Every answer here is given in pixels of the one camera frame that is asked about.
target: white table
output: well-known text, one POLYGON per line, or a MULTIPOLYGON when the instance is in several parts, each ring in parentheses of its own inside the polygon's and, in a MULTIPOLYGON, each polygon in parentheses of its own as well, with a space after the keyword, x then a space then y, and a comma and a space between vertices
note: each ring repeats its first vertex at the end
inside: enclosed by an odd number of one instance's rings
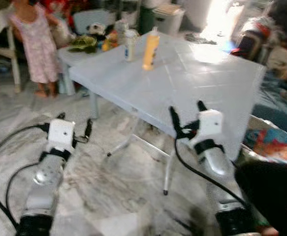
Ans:
MULTIPOLYGON (((146 35, 136 47, 136 59, 124 60, 124 47, 79 62, 70 77, 92 93, 115 103, 174 137, 168 107, 173 105, 182 124, 196 119, 197 100, 224 114, 223 133, 216 140, 227 156, 237 158, 254 104, 254 94, 265 67, 228 55, 210 46, 196 45, 160 34, 153 71, 142 69, 146 35)), ((91 97, 94 118, 96 96, 91 97)))
POLYGON ((75 94, 75 89, 74 89, 73 81, 70 79, 69 68, 74 65, 77 65, 79 62, 83 61, 84 59, 89 59, 95 55, 98 55, 100 52, 91 53, 91 54, 87 54, 85 52, 71 53, 68 51, 69 48, 70 47, 64 47, 58 50, 58 58, 60 59, 62 72, 63 72, 63 81, 60 81, 59 87, 60 88, 64 87, 67 95, 72 96, 75 94))

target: white bottle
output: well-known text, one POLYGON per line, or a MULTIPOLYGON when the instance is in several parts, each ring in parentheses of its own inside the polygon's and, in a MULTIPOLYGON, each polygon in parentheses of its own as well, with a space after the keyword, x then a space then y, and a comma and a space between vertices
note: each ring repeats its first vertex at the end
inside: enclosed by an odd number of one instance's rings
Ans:
POLYGON ((133 61, 134 47, 138 40, 138 32, 133 29, 127 29, 125 31, 125 37, 126 37, 125 58, 126 58, 126 61, 133 61))

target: tiled floor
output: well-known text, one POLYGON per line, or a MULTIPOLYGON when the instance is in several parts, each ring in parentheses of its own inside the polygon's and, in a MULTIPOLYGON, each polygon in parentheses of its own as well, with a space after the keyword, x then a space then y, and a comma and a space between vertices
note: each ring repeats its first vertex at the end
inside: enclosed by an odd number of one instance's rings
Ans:
MULTIPOLYGON (((26 80, 26 67, 22 66, 26 80)), ((90 113, 89 98, 75 96, 37 98, 35 85, 27 82, 14 94, 10 75, 0 74, 0 140, 24 125, 50 120, 66 112, 76 122, 76 133, 84 132, 90 113)), ((141 143, 133 143, 112 157, 105 153, 123 141, 134 125, 134 118, 114 104, 99 99, 100 118, 94 122, 87 144, 79 144, 65 170, 60 202, 52 229, 53 236, 175 236, 219 235, 206 198, 206 183, 174 165, 168 196, 162 185, 166 160, 141 143)), ((165 151, 172 148, 170 137, 147 124, 143 137, 165 151)), ((44 148, 40 131, 18 135, 0 151, 0 197, 12 173, 34 162, 44 148)), ((192 154, 184 157, 195 165, 192 154)), ((10 201, 13 214, 20 217, 34 168, 22 172, 14 181, 10 201)), ((14 235, 13 228, 0 211, 0 236, 14 235)))

